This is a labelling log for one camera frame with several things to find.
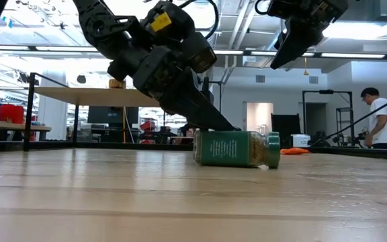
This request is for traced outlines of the red storage bin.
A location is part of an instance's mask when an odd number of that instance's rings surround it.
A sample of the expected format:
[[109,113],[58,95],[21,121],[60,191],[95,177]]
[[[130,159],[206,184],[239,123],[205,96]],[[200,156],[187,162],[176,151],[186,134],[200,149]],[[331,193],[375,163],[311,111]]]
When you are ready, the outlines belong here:
[[0,121],[12,124],[23,124],[24,108],[22,106],[12,104],[1,104]]

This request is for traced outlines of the white box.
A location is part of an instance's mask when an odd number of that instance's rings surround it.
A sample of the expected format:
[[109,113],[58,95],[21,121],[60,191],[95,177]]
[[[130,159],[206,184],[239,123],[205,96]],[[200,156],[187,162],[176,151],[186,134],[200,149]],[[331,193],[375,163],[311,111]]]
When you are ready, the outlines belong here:
[[311,137],[308,134],[292,134],[290,144],[296,148],[308,148],[310,141]]

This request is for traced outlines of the black monitor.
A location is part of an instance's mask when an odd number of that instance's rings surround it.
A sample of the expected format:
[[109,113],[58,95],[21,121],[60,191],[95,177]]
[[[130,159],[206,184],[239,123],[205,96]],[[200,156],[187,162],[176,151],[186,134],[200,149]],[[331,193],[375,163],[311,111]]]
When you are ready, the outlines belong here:
[[121,124],[124,114],[129,124],[138,123],[138,107],[89,106],[87,122],[91,124]]

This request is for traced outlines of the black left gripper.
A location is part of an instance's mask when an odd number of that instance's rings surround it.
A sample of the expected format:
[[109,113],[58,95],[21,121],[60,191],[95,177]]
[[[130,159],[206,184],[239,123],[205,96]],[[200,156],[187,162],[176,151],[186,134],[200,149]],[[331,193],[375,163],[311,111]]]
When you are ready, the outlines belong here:
[[[163,12],[172,24],[154,32],[151,23]],[[159,104],[167,113],[181,115],[198,128],[236,130],[194,85],[198,76],[180,50],[181,43],[194,33],[194,21],[187,12],[172,2],[158,2],[140,21],[140,27],[129,33],[131,49],[121,51],[111,62],[108,73],[112,77],[131,77],[137,90],[160,98]]]

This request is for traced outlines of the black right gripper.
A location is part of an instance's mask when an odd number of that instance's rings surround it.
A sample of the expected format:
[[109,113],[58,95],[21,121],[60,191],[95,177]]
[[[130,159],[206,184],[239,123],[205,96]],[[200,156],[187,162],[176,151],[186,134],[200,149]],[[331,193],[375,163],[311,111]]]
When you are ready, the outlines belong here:
[[285,20],[270,67],[278,69],[302,56],[323,39],[324,25],[333,23],[348,10],[348,0],[270,0],[267,14]]

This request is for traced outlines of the black standing panel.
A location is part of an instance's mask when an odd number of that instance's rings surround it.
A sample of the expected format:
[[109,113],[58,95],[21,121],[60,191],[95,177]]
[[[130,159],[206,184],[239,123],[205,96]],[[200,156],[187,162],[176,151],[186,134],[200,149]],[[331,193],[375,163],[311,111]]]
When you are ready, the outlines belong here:
[[302,134],[300,127],[300,116],[295,115],[271,115],[271,125],[274,132],[279,133],[280,146],[289,147],[292,134]]

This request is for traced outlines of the wooden workbench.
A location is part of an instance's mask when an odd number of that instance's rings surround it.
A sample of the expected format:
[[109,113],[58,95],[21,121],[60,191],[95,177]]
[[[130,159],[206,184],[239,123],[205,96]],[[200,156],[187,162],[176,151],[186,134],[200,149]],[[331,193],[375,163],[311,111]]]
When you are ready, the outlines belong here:
[[[49,126],[37,126],[31,125],[30,128],[30,140],[46,140],[46,134],[52,130]],[[25,134],[26,125],[25,124],[14,124],[7,122],[0,122],[0,131],[22,131]]]

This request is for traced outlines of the wooden shelf with black legs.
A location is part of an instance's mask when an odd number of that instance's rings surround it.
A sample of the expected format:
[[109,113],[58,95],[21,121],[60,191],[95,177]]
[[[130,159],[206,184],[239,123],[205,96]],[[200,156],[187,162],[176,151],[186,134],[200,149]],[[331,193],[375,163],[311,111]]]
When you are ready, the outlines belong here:
[[[56,83],[54,79],[39,73],[30,74],[28,87],[28,100],[26,108],[24,151],[36,149],[129,149],[148,151],[191,151],[192,145],[140,145],[134,143],[80,143],[77,140],[79,107],[80,106],[128,106],[128,107],[157,107],[156,100],[146,97],[135,89],[97,89],[97,88],[70,88],[61,84],[59,87],[36,87],[35,79],[41,77],[47,81]],[[75,127],[72,140],[52,142],[40,141],[32,143],[30,133],[32,131],[32,108],[34,95],[40,94],[58,101],[75,105]]]

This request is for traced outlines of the green-lid spice jar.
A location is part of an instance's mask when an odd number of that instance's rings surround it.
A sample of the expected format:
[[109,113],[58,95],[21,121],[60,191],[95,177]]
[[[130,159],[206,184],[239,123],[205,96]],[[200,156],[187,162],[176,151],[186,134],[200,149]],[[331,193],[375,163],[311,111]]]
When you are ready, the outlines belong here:
[[280,166],[280,135],[254,131],[197,131],[193,157],[200,165],[222,167]]

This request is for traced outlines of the person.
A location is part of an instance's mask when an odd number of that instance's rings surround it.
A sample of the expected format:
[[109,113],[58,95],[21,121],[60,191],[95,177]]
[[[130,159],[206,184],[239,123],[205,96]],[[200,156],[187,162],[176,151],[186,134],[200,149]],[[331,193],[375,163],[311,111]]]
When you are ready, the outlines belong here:
[[[380,96],[374,87],[367,87],[360,97],[370,107],[370,111],[377,110],[387,99]],[[365,138],[365,145],[373,149],[387,149],[387,106],[369,115],[370,133]]]

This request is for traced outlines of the flat orange packet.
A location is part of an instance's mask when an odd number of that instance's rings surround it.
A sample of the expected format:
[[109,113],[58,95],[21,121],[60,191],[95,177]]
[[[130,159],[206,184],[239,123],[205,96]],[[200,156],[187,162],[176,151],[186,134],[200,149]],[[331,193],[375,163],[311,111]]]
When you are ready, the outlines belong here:
[[303,155],[307,154],[310,151],[308,149],[298,148],[298,147],[292,147],[289,149],[281,149],[280,154],[281,155]]

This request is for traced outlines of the ceiling light strip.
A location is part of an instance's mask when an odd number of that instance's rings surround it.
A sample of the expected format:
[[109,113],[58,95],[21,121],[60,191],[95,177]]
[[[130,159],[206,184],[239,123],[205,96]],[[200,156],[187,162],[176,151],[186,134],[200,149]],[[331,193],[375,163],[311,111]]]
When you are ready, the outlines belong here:
[[[274,51],[254,51],[254,50],[215,50],[216,54],[228,56],[275,56]],[[345,59],[365,59],[365,60],[385,60],[387,54],[356,54],[356,53],[336,53],[336,52],[305,52],[303,58],[345,58]]]

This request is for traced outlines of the yellow tag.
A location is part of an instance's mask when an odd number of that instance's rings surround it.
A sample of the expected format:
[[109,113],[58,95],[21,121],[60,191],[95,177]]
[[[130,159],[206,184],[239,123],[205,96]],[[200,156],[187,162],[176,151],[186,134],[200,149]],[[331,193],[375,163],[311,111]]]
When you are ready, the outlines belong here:
[[171,24],[172,24],[172,21],[168,13],[163,12],[162,14],[158,15],[155,18],[155,20],[150,24],[150,26],[154,32],[159,32],[164,28],[166,28],[167,26],[170,26]]

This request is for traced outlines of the black metal room frame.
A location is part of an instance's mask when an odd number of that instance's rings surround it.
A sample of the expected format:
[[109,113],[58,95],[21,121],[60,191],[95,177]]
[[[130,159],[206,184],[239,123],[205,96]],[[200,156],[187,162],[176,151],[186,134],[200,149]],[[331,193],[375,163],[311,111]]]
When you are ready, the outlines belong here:
[[305,95],[307,93],[318,93],[320,95],[333,95],[333,94],[341,94],[341,93],[346,93],[348,96],[349,96],[349,107],[348,107],[348,111],[349,111],[349,126],[345,127],[345,128],[341,128],[340,130],[336,131],[335,133],[333,134],[330,134],[328,136],[325,136],[319,140],[317,140],[316,142],[312,143],[310,145],[310,147],[316,147],[318,144],[322,143],[323,141],[325,140],[328,140],[330,139],[331,137],[333,136],[336,136],[338,134],[341,134],[342,132],[350,129],[350,133],[351,133],[351,136],[354,136],[355,134],[355,129],[354,129],[354,126],[355,126],[355,121],[354,121],[354,111],[353,111],[353,93],[351,91],[334,91],[332,89],[321,89],[321,90],[304,90],[302,91],[302,111],[303,111],[303,129],[304,129],[304,134],[307,133],[307,126],[306,126],[306,123],[307,123],[307,114],[306,114],[306,98],[305,98]]

